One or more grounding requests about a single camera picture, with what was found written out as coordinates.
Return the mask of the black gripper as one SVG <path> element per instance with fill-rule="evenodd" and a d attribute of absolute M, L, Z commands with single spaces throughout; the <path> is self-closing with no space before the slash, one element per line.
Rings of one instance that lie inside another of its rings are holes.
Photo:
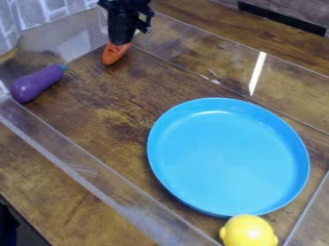
<path fill-rule="evenodd" d="M 131 42 L 138 22 L 138 30 L 148 33 L 154 11 L 148 6 L 151 0 L 99 0 L 98 5 L 108 13 L 108 38 L 114 45 L 120 46 Z"/>

